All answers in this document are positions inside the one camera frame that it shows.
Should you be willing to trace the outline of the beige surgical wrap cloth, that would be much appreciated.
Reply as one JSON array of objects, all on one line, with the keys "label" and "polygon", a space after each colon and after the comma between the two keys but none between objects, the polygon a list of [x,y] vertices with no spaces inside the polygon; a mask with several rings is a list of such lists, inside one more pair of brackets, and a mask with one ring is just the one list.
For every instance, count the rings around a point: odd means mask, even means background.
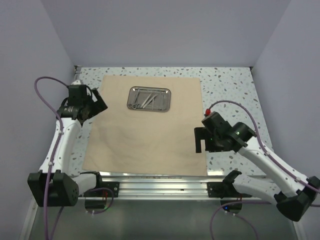
[{"label": "beige surgical wrap cloth", "polygon": [[[167,112],[130,110],[132,87],[166,88]],[[190,77],[106,75],[99,93],[107,110],[93,120],[83,169],[109,173],[206,176],[194,129],[203,119],[201,83]]]}]

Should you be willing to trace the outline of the steel surgical scissors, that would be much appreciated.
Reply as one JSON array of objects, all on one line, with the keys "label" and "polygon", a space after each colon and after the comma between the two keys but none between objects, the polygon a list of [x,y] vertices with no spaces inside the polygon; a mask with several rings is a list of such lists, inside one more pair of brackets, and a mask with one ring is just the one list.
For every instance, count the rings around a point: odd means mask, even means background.
[{"label": "steel surgical scissors", "polygon": [[139,97],[139,94],[140,94],[140,90],[136,90],[135,91],[135,95],[134,95],[134,98],[133,98],[133,102],[132,103],[129,103],[127,106],[129,109],[133,109],[135,110],[138,106],[138,97]]}]

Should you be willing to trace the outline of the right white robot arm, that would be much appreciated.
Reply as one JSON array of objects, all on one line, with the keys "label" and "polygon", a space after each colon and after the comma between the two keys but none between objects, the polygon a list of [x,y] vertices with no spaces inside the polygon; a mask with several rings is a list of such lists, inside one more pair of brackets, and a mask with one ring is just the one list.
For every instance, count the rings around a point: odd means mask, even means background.
[{"label": "right white robot arm", "polygon": [[210,197],[231,198],[252,196],[276,206],[291,221],[298,222],[312,205],[320,188],[316,176],[307,177],[285,163],[264,144],[245,123],[230,125],[217,112],[202,120],[202,127],[194,128],[195,152],[201,153],[201,141],[209,153],[235,152],[254,163],[271,182],[232,170],[219,185],[207,184]]}]

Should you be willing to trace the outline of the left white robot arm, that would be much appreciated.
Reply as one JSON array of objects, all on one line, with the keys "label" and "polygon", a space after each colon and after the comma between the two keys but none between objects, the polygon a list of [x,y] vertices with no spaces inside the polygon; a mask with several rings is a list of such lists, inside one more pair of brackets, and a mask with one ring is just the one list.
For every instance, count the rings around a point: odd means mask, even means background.
[{"label": "left white robot arm", "polygon": [[96,88],[85,84],[68,86],[66,97],[56,111],[54,137],[38,172],[30,173],[27,184],[39,207],[71,207],[85,192],[92,196],[103,193],[102,176],[89,171],[71,178],[69,161],[78,133],[85,121],[107,109]]}]

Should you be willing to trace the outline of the stainless steel instrument tray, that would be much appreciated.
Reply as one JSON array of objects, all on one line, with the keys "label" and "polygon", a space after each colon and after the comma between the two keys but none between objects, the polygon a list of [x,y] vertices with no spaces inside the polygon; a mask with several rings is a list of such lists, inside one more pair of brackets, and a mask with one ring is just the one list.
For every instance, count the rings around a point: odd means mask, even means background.
[{"label": "stainless steel instrument tray", "polygon": [[170,109],[171,95],[168,88],[133,86],[126,105],[133,111],[166,113]]}]

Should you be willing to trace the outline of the steel tweezers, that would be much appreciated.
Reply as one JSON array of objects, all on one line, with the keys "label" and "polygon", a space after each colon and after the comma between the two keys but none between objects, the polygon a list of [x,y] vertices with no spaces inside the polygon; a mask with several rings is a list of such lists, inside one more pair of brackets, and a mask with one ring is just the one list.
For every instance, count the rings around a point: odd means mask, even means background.
[{"label": "steel tweezers", "polygon": [[144,109],[150,102],[153,101],[153,99],[157,96],[158,94],[150,94],[145,101],[142,103],[141,108]]}]

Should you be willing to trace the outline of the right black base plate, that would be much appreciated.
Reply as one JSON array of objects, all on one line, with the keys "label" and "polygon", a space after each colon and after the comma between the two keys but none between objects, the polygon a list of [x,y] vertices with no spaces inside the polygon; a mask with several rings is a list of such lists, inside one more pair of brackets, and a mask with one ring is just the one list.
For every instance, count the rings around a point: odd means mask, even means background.
[{"label": "right black base plate", "polygon": [[207,182],[207,194],[209,198],[230,198],[233,196],[229,186],[223,182]]}]

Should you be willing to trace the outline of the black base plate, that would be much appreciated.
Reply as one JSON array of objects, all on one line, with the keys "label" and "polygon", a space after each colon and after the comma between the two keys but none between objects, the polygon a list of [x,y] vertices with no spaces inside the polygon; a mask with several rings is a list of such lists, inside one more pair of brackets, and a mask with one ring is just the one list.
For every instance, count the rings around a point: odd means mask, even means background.
[{"label": "black base plate", "polygon": [[117,198],[119,195],[120,183],[118,181],[103,181],[100,186],[86,191],[84,197],[96,198]]},{"label": "black base plate", "polygon": [[209,198],[230,198],[233,196],[229,186],[223,182],[207,182],[207,194]]}]

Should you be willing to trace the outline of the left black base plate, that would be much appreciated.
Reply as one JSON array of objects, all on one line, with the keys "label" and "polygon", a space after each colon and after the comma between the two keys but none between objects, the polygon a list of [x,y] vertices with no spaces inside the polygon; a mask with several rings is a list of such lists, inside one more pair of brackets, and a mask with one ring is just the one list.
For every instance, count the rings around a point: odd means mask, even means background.
[{"label": "left black base plate", "polygon": [[96,198],[117,198],[119,195],[120,183],[118,181],[103,181],[100,186],[86,191],[84,197]]}]

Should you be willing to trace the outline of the aluminium mounting rail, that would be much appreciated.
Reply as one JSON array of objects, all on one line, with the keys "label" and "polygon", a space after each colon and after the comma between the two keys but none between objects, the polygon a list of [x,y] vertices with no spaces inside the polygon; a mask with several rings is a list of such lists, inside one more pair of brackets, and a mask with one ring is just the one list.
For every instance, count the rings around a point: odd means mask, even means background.
[{"label": "aluminium mounting rail", "polygon": [[119,182],[117,200],[206,200],[207,183],[221,182],[222,176],[133,176],[104,175],[103,182]]}]

